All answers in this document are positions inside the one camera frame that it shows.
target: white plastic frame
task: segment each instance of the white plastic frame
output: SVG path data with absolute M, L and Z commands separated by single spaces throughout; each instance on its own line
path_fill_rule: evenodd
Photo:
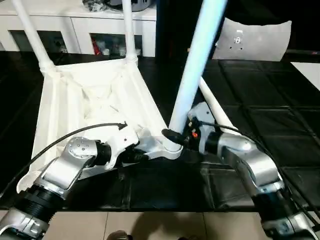
M 182 147 L 169 141 L 161 134 L 161 130 L 167 126 L 137 68 L 138 58 L 135 51 L 131 0 L 122 0 L 126 58 L 65 66 L 55 66 L 50 60 L 21 0 L 12 0 L 12 2 L 24 25 L 26 35 L 39 61 L 40 70 L 44 75 L 43 92 L 33 145 L 33 156 L 49 143 L 61 137 L 58 135 L 58 129 L 61 128 L 61 126 L 59 126 L 60 124 L 63 124 L 64 134 L 83 127 L 82 113 L 75 110 L 79 105 L 82 106 L 83 102 L 78 102 L 77 100 L 84 101 L 80 97 L 82 92 L 86 92 L 93 87 L 88 83 L 88 79 L 93 82 L 99 81 L 99 79 L 105 77 L 105 73 L 113 76 L 112 80 L 116 79 L 116 81 L 113 81 L 115 84 L 110 83 L 110 89 L 112 89 L 112 92 L 115 92 L 118 97 L 120 96 L 116 99 L 116 102 L 120 103 L 120 108 L 123 108 L 121 112 L 122 119 L 126 119 L 126 117 L 129 116 L 129 124 L 134 128 L 138 128 L 137 131 L 140 139 L 139 147 L 147 151 L 150 158 L 166 157 L 168 159 L 176 159 L 180 156 Z M 169 125 L 169 128 L 176 132 L 182 133 L 183 131 L 187 114 L 191 109 L 198 86 L 200 86 L 217 122 L 233 127 L 217 99 L 202 79 L 202 73 L 226 4 L 227 0 L 204 0 L 202 3 Z M 98 89 L 94 91 L 93 107 L 105 110 L 104 107 L 107 105 L 105 102 L 105 93 L 100 94 L 99 91 L 97 91 L 101 88 L 102 87 L 98 87 Z M 63 98 L 66 103 L 59 101 L 62 94 L 66 94 L 66 97 Z M 63 109 L 60 105 L 67 105 L 64 111 L 64 117 L 67 121 L 59 121 L 61 108 Z M 138 117 L 138 120 L 132 120 L 134 115 L 140 115 L 140 119 Z M 44 134 L 45 137 L 43 137 L 40 132 L 45 130 L 47 130 L 48 133 Z M 111 135 L 112 131 L 114 130 L 100 130 L 100 132 L 95 131 L 94 134 L 92 132 L 91 134 L 94 138 L 101 136 L 100 139 L 106 141 L 104 137 L 108 134 Z M 38 163 L 36 161 L 30 166 L 29 173 L 18 183 L 17 191 L 25 189 L 33 183 L 33 180 L 37 177 L 41 168 L 58 155 L 57 150 L 58 149 L 52 148 L 38 159 Z
M 125 59 L 55 66 L 36 32 L 21 0 L 12 0 L 25 33 L 39 61 L 44 83 L 32 156 L 56 139 L 76 129 L 99 123 L 123 123 L 139 137 L 138 148 L 151 158 L 176 159 L 182 148 L 167 151 L 161 131 L 167 128 L 138 69 L 131 0 L 123 0 Z M 87 130 L 78 136 L 108 141 L 117 127 Z M 68 139 L 57 144 L 30 165 L 17 191 L 29 187 L 43 167 L 60 155 Z

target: white pole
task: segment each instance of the white pole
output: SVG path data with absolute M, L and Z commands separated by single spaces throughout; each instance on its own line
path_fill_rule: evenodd
M 206 84 L 205 80 L 201 77 L 200 83 L 199 83 L 199 88 L 206 100 L 206 103 L 208 104 L 214 119 L 216 120 L 216 122 L 220 125 L 225 125 L 231 128 L 235 128 L 237 129 L 232 122 L 230 121 L 230 119 L 228 118 L 227 114 L 225 113 L 225 111 L 222 109 L 222 107 L 220 106 L 218 100 L 216 99 L 215 95 L 212 93 L 212 91 L 210 90 L 210 88 L 208 87 L 208 85 Z M 221 131 L 225 132 L 225 133 L 230 133 L 230 134 L 235 134 L 235 135 L 239 135 L 238 132 L 236 131 L 232 131 L 229 129 L 225 129 L 225 128 L 221 128 Z
M 28 40 L 32 46 L 32 49 L 39 61 L 39 67 L 42 73 L 55 67 L 54 63 L 50 60 L 42 41 L 31 22 L 30 16 L 28 15 L 21 0 L 12 0 L 16 12 L 23 24 L 24 31 Z
M 227 1 L 203 0 L 169 124 L 178 133 L 184 130 Z M 164 147 L 175 152 L 180 145 L 168 140 Z
M 133 31 L 131 0 L 122 0 L 124 27 L 125 27 L 125 58 L 128 62 L 138 63 L 135 46 L 135 34 Z

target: white shelf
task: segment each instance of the white shelf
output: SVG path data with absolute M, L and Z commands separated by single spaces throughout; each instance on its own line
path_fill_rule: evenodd
M 74 18 L 123 19 L 121 11 L 107 9 L 103 12 L 89 12 L 82 0 L 24 0 L 24 6 L 31 16 L 61 16 Z M 10 0 L 0 2 L 0 15 L 17 15 Z M 132 13 L 133 20 L 156 21 L 157 6 Z

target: items in cabinet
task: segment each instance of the items in cabinet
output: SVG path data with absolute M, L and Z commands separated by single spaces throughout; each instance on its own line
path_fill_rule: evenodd
M 91 41 L 95 55 L 126 56 L 126 38 L 122 34 L 91 33 Z M 135 50 L 142 55 L 142 36 L 135 35 Z

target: beige floor tile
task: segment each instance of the beige floor tile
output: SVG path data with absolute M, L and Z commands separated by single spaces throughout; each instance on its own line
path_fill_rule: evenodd
M 207 240 L 268 240 L 256 212 L 204 213 Z
M 202 213 L 196 212 L 109 212 L 104 240 L 124 230 L 134 240 L 178 240 L 197 236 L 206 240 Z
M 44 240 L 103 240 L 107 212 L 58 212 Z

